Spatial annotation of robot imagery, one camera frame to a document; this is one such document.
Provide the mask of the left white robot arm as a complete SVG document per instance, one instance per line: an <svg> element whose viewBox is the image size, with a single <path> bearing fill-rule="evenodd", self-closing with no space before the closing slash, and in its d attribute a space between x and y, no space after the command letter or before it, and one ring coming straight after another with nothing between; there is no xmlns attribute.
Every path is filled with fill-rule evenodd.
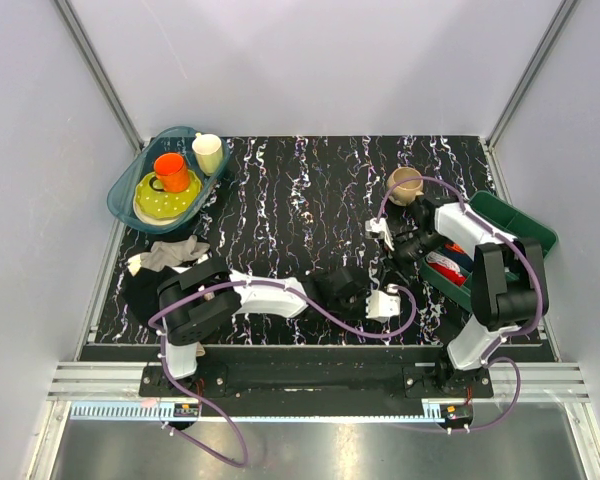
<svg viewBox="0 0 600 480"><path fill-rule="evenodd" d="M386 322L399 313L400 299L371 290L365 270L342 267L299 278L272 279L231 270L223 259L204 258L157 287L159 321L166 334L161 384L176 396L195 386L202 341L237 314L296 318L316 303L343 322Z"/></svg>

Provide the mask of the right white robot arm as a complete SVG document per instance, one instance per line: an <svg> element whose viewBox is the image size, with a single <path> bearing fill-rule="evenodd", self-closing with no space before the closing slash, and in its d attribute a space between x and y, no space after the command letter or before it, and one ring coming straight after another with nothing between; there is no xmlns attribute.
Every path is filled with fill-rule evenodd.
<svg viewBox="0 0 600 480"><path fill-rule="evenodd" d="M487 192L467 202L419 195L407 207L416 229L393 239L390 259L398 271L423 263L455 243L473 268L462 286L433 284L469 309L460 333L436 359L430 379L446 396L460 396L479 382L487 361L509 338L535 330L549 308L544 261L556 233Z"/></svg>

